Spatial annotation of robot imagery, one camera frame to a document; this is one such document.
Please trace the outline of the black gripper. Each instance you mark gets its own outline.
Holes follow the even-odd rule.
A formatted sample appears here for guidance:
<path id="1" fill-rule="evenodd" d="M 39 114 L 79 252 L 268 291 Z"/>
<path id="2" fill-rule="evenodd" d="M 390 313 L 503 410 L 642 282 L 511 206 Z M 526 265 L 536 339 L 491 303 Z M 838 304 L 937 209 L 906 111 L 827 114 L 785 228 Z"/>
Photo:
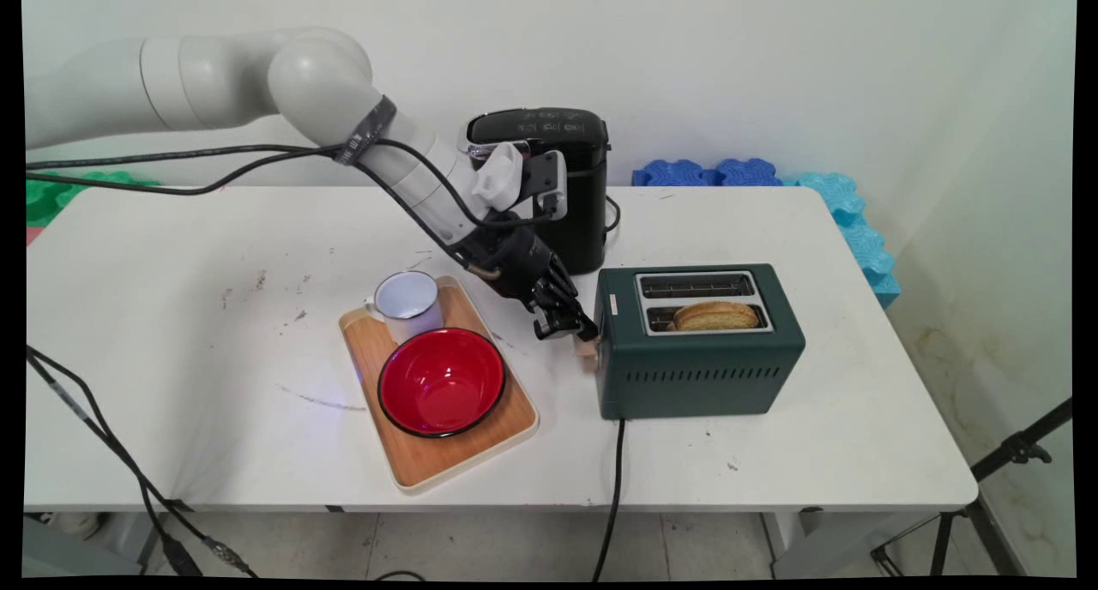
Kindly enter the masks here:
<path id="1" fill-rule="evenodd" d="M 533 226 L 494 229 L 471 226 L 471 232 L 451 245 L 498 296 L 533 305 L 537 339 L 580 341 L 600 336 L 600 327 L 579 301 L 576 287 L 556 251 L 539 238 Z"/>

